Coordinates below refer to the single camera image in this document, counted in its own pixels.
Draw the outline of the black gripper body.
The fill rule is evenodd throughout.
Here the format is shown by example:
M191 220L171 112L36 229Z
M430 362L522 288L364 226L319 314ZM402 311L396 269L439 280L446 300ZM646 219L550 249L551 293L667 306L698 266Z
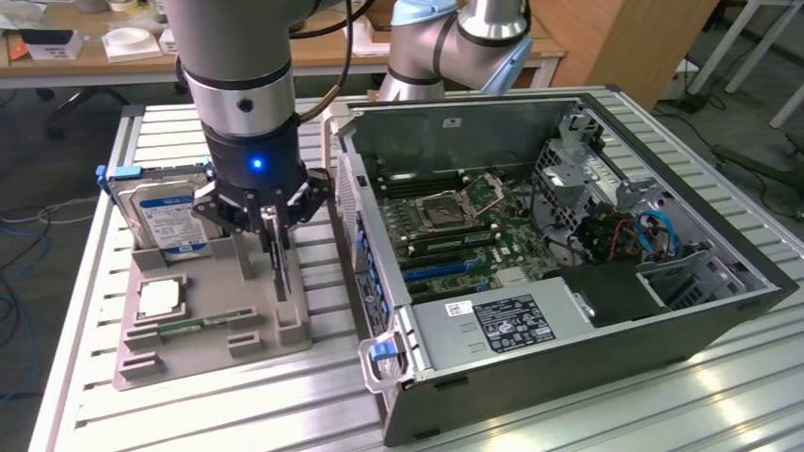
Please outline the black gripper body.
M274 131L254 137L226 136L204 125L216 185L230 200L243 204L252 192L262 206L276 205L307 182L299 125L299 116L291 115Z

